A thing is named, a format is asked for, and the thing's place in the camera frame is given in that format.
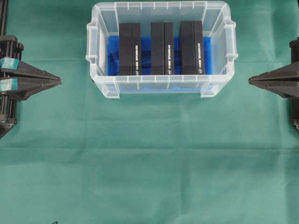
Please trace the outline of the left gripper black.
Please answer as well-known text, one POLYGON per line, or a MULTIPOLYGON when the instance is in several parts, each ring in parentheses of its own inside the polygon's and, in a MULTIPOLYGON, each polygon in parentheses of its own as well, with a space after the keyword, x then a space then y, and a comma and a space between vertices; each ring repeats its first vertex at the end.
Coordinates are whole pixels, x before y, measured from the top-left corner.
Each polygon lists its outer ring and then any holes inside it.
POLYGON ((61 78, 21 61, 24 50, 14 35, 0 37, 0 124, 16 124, 17 100, 62 84, 61 78))

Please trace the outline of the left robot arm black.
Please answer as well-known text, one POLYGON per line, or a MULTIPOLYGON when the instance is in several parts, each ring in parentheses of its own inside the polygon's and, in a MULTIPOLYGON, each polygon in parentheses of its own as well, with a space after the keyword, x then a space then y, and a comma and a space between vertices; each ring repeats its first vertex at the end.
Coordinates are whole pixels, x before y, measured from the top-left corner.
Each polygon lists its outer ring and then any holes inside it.
POLYGON ((62 84, 57 77, 21 60, 24 45, 6 35, 8 1, 0 2, 0 130, 16 124, 17 103, 62 84))

